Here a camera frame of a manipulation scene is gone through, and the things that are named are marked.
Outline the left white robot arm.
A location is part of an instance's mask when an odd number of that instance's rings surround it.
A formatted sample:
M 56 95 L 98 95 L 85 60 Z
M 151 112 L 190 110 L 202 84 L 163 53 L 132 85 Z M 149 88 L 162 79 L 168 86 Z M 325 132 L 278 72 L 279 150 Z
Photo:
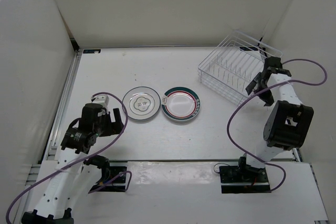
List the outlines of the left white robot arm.
M 32 211 L 23 214 L 22 223 L 73 223 L 71 213 L 79 197 L 97 182 L 110 176 L 107 158 L 89 154 L 97 138 L 117 135 L 124 125 L 118 108 L 109 112 L 106 104 L 87 103 L 81 117 L 73 120 L 61 142 L 56 174 Z

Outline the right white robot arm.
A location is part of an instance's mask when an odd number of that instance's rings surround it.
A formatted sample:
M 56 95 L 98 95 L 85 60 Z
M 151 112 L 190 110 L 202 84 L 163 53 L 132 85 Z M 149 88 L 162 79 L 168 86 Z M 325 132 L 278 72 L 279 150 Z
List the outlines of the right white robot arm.
M 265 162 L 278 154 L 301 147 L 306 139 L 314 110 L 300 101 L 289 80 L 291 73 L 283 68 L 281 59 L 268 57 L 263 70 L 245 88 L 247 94 L 256 94 L 269 86 L 284 83 L 258 95 L 265 106 L 273 106 L 273 109 L 263 130 L 263 140 L 252 152 L 257 159 L 245 153 L 238 161 L 236 177 L 242 182 L 261 173 Z

